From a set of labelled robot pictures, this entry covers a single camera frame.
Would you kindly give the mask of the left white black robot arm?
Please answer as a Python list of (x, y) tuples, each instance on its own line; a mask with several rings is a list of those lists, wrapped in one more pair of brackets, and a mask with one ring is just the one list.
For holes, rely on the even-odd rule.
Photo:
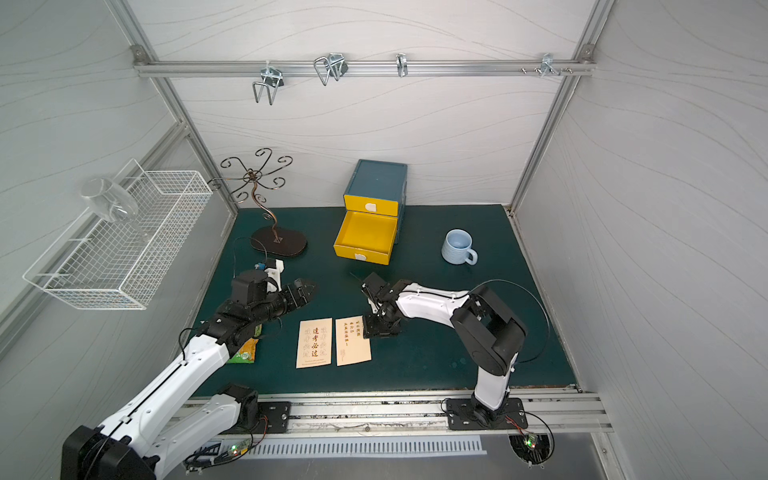
[(78, 427), (63, 443), (63, 479), (162, 479), (212, 437), (257, 423), (258, 395), (242, 386), (216, 394), (173, 427), (172, 416), (252, 338), (257, 326), (307, 305), (316, 284), (299, 278), (271, 291), (266, 272), (246, 271), (230, 297), (139, 394), (95, 428)]

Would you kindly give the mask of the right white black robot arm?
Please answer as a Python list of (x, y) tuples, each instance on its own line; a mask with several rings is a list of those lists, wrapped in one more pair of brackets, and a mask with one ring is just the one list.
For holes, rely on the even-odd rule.
[(476, 417), (490, 422), (502, 412), (527, 327), (488, 285), (444, 291), (410, 280), (389, 284), (372, 273), (362, 281), (361, 291), (371, 307), (363, 316), (366, 338), (397, 336), (404, 319), (452, 328), (478, 367), (473, 392)]

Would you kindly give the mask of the teal drawer cabinet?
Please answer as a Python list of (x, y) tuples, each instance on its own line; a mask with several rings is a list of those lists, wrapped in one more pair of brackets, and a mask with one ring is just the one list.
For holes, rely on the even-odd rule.
[(395, 244), (399, 241), (406, 204), (408, 166), (402, 163), (360, 159), (348, 182), (344, 195), (357, 195), (400, 203)]

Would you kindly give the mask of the beige postcard with calligraphy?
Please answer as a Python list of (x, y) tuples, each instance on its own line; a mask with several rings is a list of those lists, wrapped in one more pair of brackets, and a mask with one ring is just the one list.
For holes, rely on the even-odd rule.
[(305, 320), (300, 323), (296, 368), (325, 366), (331, 363), (333, 319)]

